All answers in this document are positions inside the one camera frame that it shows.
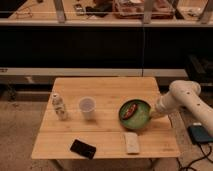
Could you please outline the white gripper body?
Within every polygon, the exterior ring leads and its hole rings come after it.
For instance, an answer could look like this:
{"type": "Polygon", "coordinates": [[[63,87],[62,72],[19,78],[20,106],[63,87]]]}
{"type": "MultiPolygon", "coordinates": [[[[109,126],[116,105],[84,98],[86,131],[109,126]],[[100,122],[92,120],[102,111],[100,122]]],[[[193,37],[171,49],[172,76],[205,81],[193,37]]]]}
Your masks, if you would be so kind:
{"type": "Polygon", "coordinates": [[[157,119],[170,114],[173,111],[173,101],[165,96],[161,96],[150,111],[150,117],[157,119]]]}

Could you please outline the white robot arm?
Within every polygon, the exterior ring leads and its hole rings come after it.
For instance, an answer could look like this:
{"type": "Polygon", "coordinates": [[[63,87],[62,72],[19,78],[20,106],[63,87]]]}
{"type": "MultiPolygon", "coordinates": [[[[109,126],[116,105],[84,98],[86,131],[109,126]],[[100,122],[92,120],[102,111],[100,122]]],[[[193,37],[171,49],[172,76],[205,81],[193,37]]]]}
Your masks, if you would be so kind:
{"type": "Polygon", "coordinates": [[[152,119],[171,114],[180,106],[186,107],[213,136],[213,108],[200,97],[201,86],[195,81],[176,80],[169,85],[169,91],[160,96],[150,112],[152,119]]]}

